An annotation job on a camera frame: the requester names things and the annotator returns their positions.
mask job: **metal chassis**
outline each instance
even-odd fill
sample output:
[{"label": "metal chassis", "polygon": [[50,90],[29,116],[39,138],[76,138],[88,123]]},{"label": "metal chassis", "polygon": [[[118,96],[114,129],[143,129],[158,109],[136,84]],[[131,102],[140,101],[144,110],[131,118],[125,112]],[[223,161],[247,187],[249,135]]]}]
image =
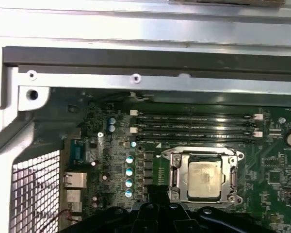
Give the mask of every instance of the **metal chassis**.
[{"label": "metal chassis", "polygon": [[[142,76],[139,84],[131,79],[135,73]],[[55,141],[36,140],[47,137],[47,130],[39,134],[41,121],[34,116],[47,107],[53,87],[220,89],[291,103],[291,0],[281,9],[164,1],[0,2],[0,232],[9,231],[12,163],[62,148],[62,131]],[[25,98],[32,88],[43,97],[39,104]],[[71,117],[69,126],[80,118]]]}]

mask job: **red wire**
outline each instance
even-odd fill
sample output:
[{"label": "red wire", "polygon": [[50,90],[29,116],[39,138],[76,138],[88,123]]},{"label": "red wire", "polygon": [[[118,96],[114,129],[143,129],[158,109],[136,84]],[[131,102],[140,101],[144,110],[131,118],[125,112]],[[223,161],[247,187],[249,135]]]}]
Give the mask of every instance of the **red wire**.
[{"label": "red wire", "polygon": [[70,220],[70,221],[76,221],[78,222],[77,220],[74,220],[74,219],[71,219],[71,212],[69,209],[64,209],[62,211],[60,211],[55,217],[53,217],[44,227],[41,228],[40,230],[40,233],[43,233],[43,231],[53,222],[55,221],[57,218],[59,218],[64,212],[68,212],[68,216],[67,216],[67,219]]}]

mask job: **green circuit board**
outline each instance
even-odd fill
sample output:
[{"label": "green circuit board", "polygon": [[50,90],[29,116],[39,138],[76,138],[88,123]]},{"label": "green circuit board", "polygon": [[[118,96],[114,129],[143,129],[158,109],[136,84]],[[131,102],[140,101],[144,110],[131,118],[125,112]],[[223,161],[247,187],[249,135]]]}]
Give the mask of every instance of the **green circuit board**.
[{"label": "green circuit board", "polygon": [[225,210],[248,213],[267,228],[291,233],[289,134],[291,108],[90,105],[82,138],[71,142],[71,168],[88,173],[82,215],[115,205],[130,209],[145,200],[148,184],[169,185],[170,161],[162,156],[167,149],[228,147],[245,154],[237,171],[237,193],[243,202]]}]

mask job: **mesh grille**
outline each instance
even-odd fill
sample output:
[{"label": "mesh grille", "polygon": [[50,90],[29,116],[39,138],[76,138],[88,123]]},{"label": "mesh grille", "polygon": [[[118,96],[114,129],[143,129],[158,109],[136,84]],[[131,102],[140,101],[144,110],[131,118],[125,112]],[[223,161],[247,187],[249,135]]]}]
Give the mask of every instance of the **mesh grille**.
[{"label": "mesh grille", "polygon": [[[59,150],[13,165],[11,233],[39,233],[59,212]],[[58,231],[58,221],[44,230]]]}]

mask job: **cpu socket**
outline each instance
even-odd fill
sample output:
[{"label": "cpu socket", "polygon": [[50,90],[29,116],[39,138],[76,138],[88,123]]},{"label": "cpu socket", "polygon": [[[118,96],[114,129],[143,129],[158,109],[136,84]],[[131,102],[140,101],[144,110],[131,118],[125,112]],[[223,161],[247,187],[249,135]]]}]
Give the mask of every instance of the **cpu socket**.
[{"label": "cpu socket", "polygon": [[243,199],[237,195],[238,162],[244,154],[229,148],[175,147],[163,152],[170,159],[171,201],[190,208],[227,208]]}]

